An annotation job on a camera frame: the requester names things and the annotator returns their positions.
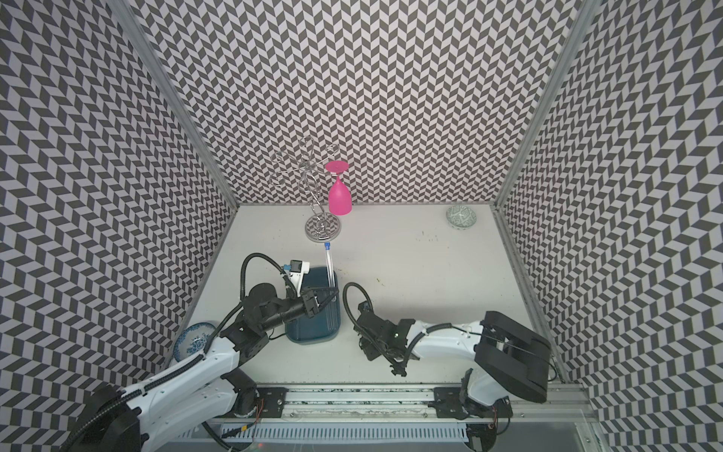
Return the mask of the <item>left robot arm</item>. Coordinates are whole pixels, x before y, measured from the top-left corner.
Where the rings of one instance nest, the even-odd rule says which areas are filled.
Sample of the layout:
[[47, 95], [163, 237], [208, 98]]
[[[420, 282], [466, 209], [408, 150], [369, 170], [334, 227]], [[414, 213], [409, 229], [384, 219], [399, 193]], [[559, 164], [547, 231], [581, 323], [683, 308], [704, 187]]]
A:
[[269, 331], [320, 314], [338, 294], [335, 287], [290, 288], [280, 299], [274, 286], [258, 284], [200, 351], [124, 389], [100, 388], [61, 450], [156, 451], [181, 433], [231, 412], [238, 401], [251, 410], [256, 384], [242, 365], [269, 343]]

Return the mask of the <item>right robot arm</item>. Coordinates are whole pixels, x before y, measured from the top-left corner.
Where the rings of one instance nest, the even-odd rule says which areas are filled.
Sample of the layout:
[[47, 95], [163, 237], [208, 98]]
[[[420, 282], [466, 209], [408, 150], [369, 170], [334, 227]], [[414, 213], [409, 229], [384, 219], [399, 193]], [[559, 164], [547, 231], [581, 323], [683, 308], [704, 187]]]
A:
[[469, 364], [462, 378], [464, 402], [491, 407], [512, 395], [538, 404], [548, 399], [551, 343], [500, 312], [467, 324], [393, 323], [363, 302], [359, 316], [349, 319], [367, 360], [384, 359], [395, 376], [406, 377], [413, 360], [455, 358]]

